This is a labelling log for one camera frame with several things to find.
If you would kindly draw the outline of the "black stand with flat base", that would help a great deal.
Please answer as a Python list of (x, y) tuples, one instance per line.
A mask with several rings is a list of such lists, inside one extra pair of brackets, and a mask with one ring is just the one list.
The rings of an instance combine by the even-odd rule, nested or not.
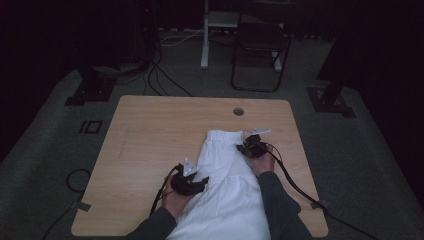
[(86, 102), (108, 102), (116, 78), (103, 75), (92, 67), (79, 67), (77, 69), (82, 80), (73, 96), (67, 98), (66, 106), (83, 106)]

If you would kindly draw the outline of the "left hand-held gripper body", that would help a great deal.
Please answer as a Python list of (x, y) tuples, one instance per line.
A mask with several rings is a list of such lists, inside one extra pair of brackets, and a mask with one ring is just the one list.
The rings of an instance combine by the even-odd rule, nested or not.
[(196, 195), (196, 186), (202, 185), (199, 182), (194, 182), (197, 172), (198, 167), (186, 158), (182, 164), (177, 166), (177, 173), (171, 180), (172, 189), (180, 195)]

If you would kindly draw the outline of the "black slanted stand with base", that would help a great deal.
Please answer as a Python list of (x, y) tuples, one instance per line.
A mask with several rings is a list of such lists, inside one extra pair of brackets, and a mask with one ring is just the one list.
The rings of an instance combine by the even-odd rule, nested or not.
[(316, 112), (338, 113), (344, 118), (355, 118), (353, 109), (347, 105), (342, 96), (342, 89), (347, 83), (343, 66), (325, 63), (318, 76), (329, 80), (326, 88), (307, 87), (307, 93)]

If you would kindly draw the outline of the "person's left hand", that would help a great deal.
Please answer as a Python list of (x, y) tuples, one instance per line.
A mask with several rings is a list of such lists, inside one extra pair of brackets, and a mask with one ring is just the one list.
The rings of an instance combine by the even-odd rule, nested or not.
[(162, 206), (177, 220), (182, 216), (187, 204), (193, 199), (193, 196), (184, 196), (176, 193), (171, 183), (167, 182), (162, 195)]

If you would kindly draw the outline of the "black folding chair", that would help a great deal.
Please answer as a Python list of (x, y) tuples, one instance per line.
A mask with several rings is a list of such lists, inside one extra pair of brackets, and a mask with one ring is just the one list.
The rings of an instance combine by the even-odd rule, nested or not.
[[(292, 35), (280, 25), (271, 23), (240, 23), (237, 27), (232, 53), (232, 71), (231, 71), (231, 86), (236, 90), (266, 92), (272, 93), (278, 90), (282, 84), (284, 75), (284, 66), (287, 61), (288, 52), (291, 46)], [(272, 65), (280, 59), (280, 55), (284, 54), (279, 77), (276, 85), (270, 89), (260, 89), (254, 87), (238, 86), (236, 84), (236, 65), (238, 50), (269, 52), (272, 58)]]

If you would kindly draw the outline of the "person's right hand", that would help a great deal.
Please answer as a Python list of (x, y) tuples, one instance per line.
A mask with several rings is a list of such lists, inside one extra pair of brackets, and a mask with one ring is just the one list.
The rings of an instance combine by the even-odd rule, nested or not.
[(249, 158), (248, 162), (257, 177), (265, 172), (273, 172), (275, 168), (275, 158), (269, 153), (266, 153), (260, 158)]

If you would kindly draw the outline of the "white skirt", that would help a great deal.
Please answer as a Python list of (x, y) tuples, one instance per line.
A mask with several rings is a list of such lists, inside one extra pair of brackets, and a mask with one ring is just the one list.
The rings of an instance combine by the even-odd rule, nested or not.
[(166, 240), (270, 240), (258, 180), (237, 150), (242, 140), (241, 132), (207, 133), (195, 179), (209, 182)]

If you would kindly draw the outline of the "white desk frame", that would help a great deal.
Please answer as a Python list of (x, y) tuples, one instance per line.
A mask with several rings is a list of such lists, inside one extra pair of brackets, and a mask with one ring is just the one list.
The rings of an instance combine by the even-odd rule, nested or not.
[(200, 59), (200, 68), (206, 70), (209, 67), (209, 29), (237, 27), (239, 14), (228, 11), (215, 11), (209, 9), (209, 0), (204, 0), (204, 20), (203, 20), (203, 46)]

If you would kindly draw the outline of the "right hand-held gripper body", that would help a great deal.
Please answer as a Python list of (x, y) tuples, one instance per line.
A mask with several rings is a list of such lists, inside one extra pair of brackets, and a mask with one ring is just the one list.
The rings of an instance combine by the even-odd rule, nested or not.
[(248, 133), (244, 144), (248, 145), (246, 150), (250, 151), (250, 158), (260, 158), (267, 152), (267, 145), (261, 140), (260, 135), (270, 132), (270, 129), (254, 129)]

